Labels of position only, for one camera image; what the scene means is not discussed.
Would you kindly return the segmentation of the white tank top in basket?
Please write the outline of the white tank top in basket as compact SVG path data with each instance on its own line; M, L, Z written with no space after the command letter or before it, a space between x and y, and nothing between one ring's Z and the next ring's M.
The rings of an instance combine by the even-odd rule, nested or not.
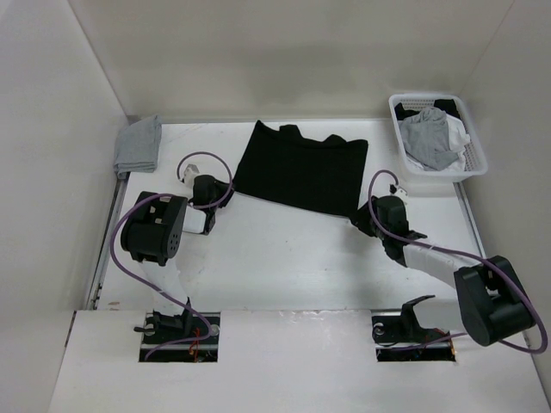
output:
M447 115L449 123L449 145L453 152L459 156L459 160L452 163L447 169L442 171L428 171L423 169L423 165L408 157L408 161L418 170L427 172L462 172L466 167L466 149L467 145L471 143L470 135L467 133L463 122L456 119L453 116Z

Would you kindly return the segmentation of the white plastic basket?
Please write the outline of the white plastic basket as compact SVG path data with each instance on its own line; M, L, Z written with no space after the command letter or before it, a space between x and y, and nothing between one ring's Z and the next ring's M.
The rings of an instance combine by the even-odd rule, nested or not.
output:
M465 163L463 170L443 170L443 171L428 171L421 166L415 166L414 161L406 154L406 149L403 145L401 134L399 131L399 120L395 108L400 105L405 111L420 111L423 108L429 107L436 101L453 102L451 109L455 108L459 114L466 133L470 136L470 141L465 145L464 158ZM391 111L391 119L393 121L394 134L398 145L398 153L400 156L401 175L409 182L415 183L456 183L462 182L472 176L482 176L487 172L486 156L482 150L480 140L474 128L474 123L470 113L467 110L465 103L458 97L446 95L442 93L429 92L411 92L403 94L391 95L388 98L388 106Z

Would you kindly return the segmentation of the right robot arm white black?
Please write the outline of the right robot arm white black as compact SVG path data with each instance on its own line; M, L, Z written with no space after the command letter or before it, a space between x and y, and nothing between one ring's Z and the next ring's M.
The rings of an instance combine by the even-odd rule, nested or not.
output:
M432 243L412 230L406 206L394 195L373 196L352 213L362 233L381 241L387 256L405 268L428 274L455 289L466 333L487 347L536 325L522 285L502 256L486 259Z

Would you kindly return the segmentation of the grey tank top in basket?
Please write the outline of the grey tank top in basket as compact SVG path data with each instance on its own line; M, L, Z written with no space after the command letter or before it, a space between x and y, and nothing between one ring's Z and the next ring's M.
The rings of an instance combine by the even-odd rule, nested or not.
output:
M439 108L423 108L401 120L399 132L406 154L424 170L442 171L459 160L449 145L447 114Z

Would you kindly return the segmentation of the black tank top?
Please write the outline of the black tank top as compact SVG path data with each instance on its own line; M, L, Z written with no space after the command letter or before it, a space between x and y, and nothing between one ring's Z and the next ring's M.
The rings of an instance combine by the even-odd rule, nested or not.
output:
M332 134L307 139L296 125L256 122L233 186L241 194L288 207L348 217L358 208L368 141Z

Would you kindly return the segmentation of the left metal table rail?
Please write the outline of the left metal table rail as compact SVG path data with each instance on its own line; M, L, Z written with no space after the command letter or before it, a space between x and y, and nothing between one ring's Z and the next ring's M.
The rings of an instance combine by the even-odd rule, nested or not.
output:
M128 176L123 179L117 179L113 197L108 210L108 219L104 228L101 248L99 249L96 265L88 282L88 290L84 295L83 308L85 310L95 310L101 295L102 284L106 274L106 268L109 261L109 240L112 236L115 224L121 213L122 204L127 190Z

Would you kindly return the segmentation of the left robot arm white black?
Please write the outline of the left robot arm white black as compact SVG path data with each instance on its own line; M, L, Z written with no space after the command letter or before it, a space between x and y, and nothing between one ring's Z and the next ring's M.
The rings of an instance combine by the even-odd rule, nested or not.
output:
M192 197L143 191L115 229L121 248L139 264L142 275L124 268L111 254L121 271L151 288L154 294L151 325L145 333L166 335L173 342L186 342L193 322L203 316L191 309L188 294L180 281L174 258L184 232L207 235L215 223L216 211L227 205L233 193L231 182L211 175L190 179Z

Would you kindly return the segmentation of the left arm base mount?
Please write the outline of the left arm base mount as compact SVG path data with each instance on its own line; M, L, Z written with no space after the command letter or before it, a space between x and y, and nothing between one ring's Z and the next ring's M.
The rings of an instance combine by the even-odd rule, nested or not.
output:
M139 362L149 363L215 363L219 358L219 313L205 315L211 329L197 316L184 311L166 316L158 311L148 313L140 334Z

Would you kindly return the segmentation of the folded grey tank top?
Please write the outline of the folded grey tank top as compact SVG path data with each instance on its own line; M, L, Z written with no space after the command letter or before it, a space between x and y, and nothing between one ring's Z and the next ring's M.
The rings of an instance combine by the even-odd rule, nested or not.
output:
M123 180L133 172L152 173L158 167L162 118L152 115L122 130L115 140L114 172Z

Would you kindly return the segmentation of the black garment in basket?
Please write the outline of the black garment in basket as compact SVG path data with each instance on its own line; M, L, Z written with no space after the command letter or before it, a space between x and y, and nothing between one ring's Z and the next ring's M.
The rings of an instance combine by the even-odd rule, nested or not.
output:
M407 102L400 102L394 107L394 112L397 120L404 120L418 114L424 108L438 108L446 114L461 120L461 114L453 99L417 99Z

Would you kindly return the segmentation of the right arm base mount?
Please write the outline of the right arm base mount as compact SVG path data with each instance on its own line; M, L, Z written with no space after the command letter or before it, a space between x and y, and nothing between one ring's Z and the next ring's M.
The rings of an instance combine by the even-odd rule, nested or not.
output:
M372 339L379 362L455 362L451 341L434 342L449 333L438 328L425 328L415 315L405 316L400 311L372 314Z

